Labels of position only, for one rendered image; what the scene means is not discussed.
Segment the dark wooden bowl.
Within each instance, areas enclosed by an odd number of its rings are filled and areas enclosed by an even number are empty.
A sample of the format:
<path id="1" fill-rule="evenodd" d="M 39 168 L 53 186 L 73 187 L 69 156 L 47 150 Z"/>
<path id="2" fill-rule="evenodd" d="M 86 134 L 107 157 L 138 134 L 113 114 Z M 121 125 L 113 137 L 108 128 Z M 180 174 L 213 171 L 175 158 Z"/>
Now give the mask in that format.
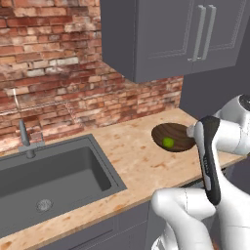
<path id="1" fill-rule="evenodd" d="M 179 123 L 162 123 L 151 130 L 151 136 L 154 142 L 165 150 L 172 152 L 182 152 L 191 149 L 195 145 L 194 138 L 187 135 L 187 126 Z M 165 147 L 162 144 L 164 137 L 174 140 L 172 147 Z"/>

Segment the grey kitchen sink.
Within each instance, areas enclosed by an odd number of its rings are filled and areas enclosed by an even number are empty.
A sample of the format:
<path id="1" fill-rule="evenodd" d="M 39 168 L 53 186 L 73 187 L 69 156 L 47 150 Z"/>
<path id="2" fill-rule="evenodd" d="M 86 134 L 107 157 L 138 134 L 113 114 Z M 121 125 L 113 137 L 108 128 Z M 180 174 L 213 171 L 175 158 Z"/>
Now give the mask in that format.
<path id="1" fill-rule="evenodd" d="M 0 158 L 0 238 L 126 188 L 93 135 Z"/>

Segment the grey sink tap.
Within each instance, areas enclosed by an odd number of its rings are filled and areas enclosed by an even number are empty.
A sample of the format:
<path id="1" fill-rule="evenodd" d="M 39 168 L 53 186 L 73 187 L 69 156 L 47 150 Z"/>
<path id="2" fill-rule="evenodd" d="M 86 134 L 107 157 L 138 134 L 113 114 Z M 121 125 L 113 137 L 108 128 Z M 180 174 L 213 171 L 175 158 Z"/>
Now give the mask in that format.
<path id="1" fill-rule="evenodd" d="M 20 133 L 21 133 L 21 146 L 18 147 L 19 152 L 24 152 L 28 159 L 34 158 L 36 156 L 35 150 L 41 146 L 45 145 L 45 142 L 41 140 L 40 142 L 31 143 L 26 132 L 26 127 L 24 121 L 21 119 Z"/>

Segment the grey base cupboard front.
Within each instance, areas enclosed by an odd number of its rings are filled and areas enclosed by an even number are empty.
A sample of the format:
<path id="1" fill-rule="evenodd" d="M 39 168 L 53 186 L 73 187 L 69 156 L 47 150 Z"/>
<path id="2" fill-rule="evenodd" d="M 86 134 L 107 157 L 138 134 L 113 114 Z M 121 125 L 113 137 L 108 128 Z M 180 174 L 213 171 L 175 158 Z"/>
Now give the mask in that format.
<path id="1" fill-rule="evenodd" d="M 38 250 L 145 250 L 149 202 Z"/>

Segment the grey wall cupboard body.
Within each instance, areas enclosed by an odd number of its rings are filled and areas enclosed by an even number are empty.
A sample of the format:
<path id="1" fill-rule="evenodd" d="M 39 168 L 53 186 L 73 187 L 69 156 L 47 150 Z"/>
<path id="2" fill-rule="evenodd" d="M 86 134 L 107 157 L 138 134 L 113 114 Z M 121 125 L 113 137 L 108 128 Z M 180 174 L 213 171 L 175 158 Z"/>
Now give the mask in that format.
<path id="1" fill-rule="evenodd" d="M 103 62 L 134 79 L 134 32 L 137 0 L 101 0 Z"/>

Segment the grey wall cupboard door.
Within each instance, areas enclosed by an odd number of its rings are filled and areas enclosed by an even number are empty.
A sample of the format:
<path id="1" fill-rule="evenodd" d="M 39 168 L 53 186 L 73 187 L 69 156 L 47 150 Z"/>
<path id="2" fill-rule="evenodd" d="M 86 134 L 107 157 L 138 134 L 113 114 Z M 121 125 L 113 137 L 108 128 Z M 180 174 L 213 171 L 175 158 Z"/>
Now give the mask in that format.
<path id="1" fill-rule="evenodd" d="M 190 73 L 198 0 L 140 0 L 134 82 Z"/>
<path id="2" fill-rule="evenodd" d="M 250 0 L 204 0 L 206 17 L 198 57 L 202 57 L 210 20 L 208 5 L 217 8 L 208 55 L 205 61 L 192 63 L 192 72 L 234 66 L 250 15 Z"/>

